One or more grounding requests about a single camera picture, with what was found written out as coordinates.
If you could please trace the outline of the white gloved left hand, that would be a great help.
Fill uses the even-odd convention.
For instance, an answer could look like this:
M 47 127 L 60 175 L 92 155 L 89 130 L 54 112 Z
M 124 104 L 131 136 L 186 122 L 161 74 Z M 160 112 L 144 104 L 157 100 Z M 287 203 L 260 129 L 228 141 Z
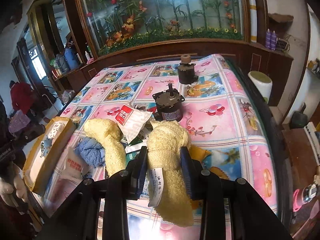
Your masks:
M 10 199 L 10 195 L 13 191 L 16 190 L 16 196 L 25 203 L 28 202 L 28 194 L 25 183 L 20 175 L 21 169 L 15 164 L 12 169 L 15 175 L 12 183 L 7 183 L 3 178 L 1 178 L 1 198 L 8 206 L 15 207 L 14 203 Z

